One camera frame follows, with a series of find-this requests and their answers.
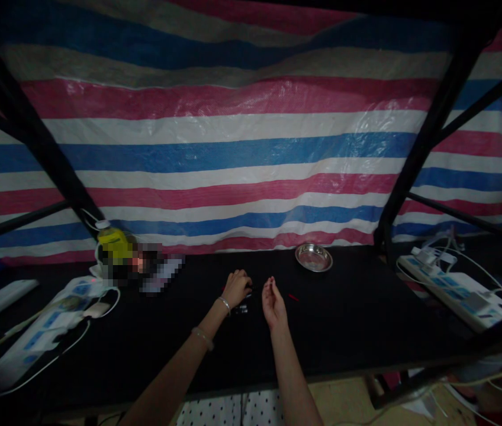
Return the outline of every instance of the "black tabletop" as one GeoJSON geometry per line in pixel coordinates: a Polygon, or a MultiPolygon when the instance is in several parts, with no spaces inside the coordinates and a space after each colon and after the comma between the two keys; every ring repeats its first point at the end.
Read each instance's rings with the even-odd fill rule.
{"type": "MultiPolygon", "coordinates": [[[[202,362],[188,399],[276,386],[260,300],[260,288],[271,275],[285,298],[298,358],[310,380],[424,366],[462,353],[462,340],[371,247],[330,252],[334,265],[325,273],[302,268],[293,250],[188,256],[161,295],[123,288],[109,315],[92,321],[73,349],[27,386],[0,398],[0,405],[28,414],[133,402],[201,321],[234,269],[245,269],[257,290],[246,300],[248,313],[232,315],[221,326],[215,350],[202,362]]],[[[87,275],[88,266],[1,272],[0,286],[29,277],[41,286],[0,315],[0,335],[42,308],[71,278],[87,275]]]]}

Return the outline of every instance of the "black metal frame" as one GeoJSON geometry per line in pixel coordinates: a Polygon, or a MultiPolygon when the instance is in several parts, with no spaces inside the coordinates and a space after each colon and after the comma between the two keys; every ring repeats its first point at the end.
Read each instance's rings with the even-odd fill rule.
{"type": "MultiPolygon", "coordinates": [[[[378,228],[374,234],[374,244],[380,250],[383,247],[385,248],[388,263],[393,266],[395,256],[393,256],[394,245],[391,241],[391,228],[406,198],[421,202],[455,218],[474,224],[481,229],[502,236],[501,227],[410,192],[431,150],[459,129],[464,123],[502,96],[501,81],[458,118],[443,127],[480,53],[493,39],[500,25],[502,25],[502,1],[489,0],[485,2],[477,0],[476,4],[468,6],[461,0],[458,2],[449,2],[448,4],[442,2],[437,5],[416,0],[402,3],[393,3],[386,0],[373,0],[371,2],[361,2],[359,0],[345,0],[341,2],[333,0],[322,0],[321,2],[312,2],[310,0],[266,1],[270,3],[341,9],[370,14],[433,19],[449,22],[454,25],[463,25],[466,29],[461,33],[450,66],[439,86],[425,122],[381,215],[378,228]]],[[[85,225],[87,225],[86,218],[83,216],[81,209],[89,211],[99,219],[103,218],[103,214],[94,204],[67,158],[1,59],[0,111],[4,115],[4,117],[0,116],[0,130],[28,147],[65,198],[63,202],[0,224],[0,235],[67,207],[71,207],[85,225]]],[[[87,229],[95,237],[95,231],[89,227],[87,229]]],[[[502,321],[470,339],[468,347],[470,360],[484,356],[501,344],[502,321]]],[[[374,398],[372,400],[374,407],[383,408],[386,405],[392,404],[403,396],[433,383],[454,367],[453,365],[444,365],[427,368],[410,379],[402,381],[393,390],[387,390],[383,395],[374,398]]]]}
{"type": "Polygon", "coordinates": [[[44,171],[65,198],[51,206],[44,207],[0,224],[0,235],[24,225],[72,208],[93,238],[96,232],[88,226],[82,209],[96,218],[104,219],[73,167],[54,140],[52,134],[38,116],[34,107],[12,77],[0,58],[0,130],[25,144],[44,171]]]}
{"type": "MultiPolygon", "coordinates": [[[[461,113],[448,125],[444,126],[478,56],[485,47],[486,42],[492,37],[490,32],[491,30],[488,29],[487,31],[481,31],[475,34],[470,34],[468,32],[468,34],[464,33],[462,35],[461,43],[435,95],[427,118],[407,157],[401,174],[391,192],[391,196],[384,207],[378,228],[374,234],[374,245],[380,251],[384,249],[387,256],[387,262],[392,268],[395,268],[397,256],[394,253],[395,249],[391,241],[391,229],[393,221],[406,198],[415,200],[428,207],[475,225],[482,230],[489,231],[502,237],[502,227],[410,192],[432,149],[502,96],[501,81],[472,104],[466,111],[461,113]]],[[[502,321],[485,330],[483,333],[475,335],[468,341],[470,361],[477,360],[489,354],[501,345],[502,321]]],[[[444,365],[424,369],[419,374],[403,381],[394,389],[386,389],[383,395],[372,398],[372,403],[376,409],[391,405],[412,392],[435,383],[455,367],[458,366],[444,365]]]]}

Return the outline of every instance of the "hand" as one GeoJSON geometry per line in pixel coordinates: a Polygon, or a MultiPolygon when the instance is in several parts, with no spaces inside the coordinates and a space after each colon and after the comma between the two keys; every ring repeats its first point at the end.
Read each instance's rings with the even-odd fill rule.
{"type": "Polygon", "coordinates": [[[252,283],[251,278],[247,276],[243,269],[236,269],[227,277],[226,288],[223,290],[221,297],[227,300],[229,307],[233,309],[241,303],[245,296],[251,293],[251,289],[247,288],[247,285],[252,283]]]}
{"type": "Polygon", "coordinates": [[[271,332],[275,328],[288,326],[285,301],[276,287],[274,277],[269,278],[263,286],[263,313],[271,332]]]}

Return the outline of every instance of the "striped tarp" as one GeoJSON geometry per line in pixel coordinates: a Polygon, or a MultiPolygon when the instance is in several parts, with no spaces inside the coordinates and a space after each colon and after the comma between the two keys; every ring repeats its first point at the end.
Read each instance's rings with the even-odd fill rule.
{"type": "MultiPolygon", "coordinates": [[[[13,3],[1,55],[89,193],[175,253],[371,244],[456,43],[442,24],[253,2],[13,3]]],[[[501,78],[502,31],[453,114],[501,78]]],[[[502,224],[502,100],[414,191],[502,224]]],[[[0,222],[59,200],[0,132],[0,222]]],[[[395,239],[451,223],[407,201],[395,239]]],[[[1,236],[0,257],[92,260],[94,244],[64,211],[1,236]]]]}

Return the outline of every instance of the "metal bowl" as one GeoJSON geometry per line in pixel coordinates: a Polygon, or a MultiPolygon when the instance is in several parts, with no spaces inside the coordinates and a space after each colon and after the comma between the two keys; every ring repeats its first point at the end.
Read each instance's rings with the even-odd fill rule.
{"type": "Polygon", "coordinates": [[[298,262],[313,272],[325,272],[332,267],[332,256],[324,247],[305,243],[294,251],[298,262]]]}

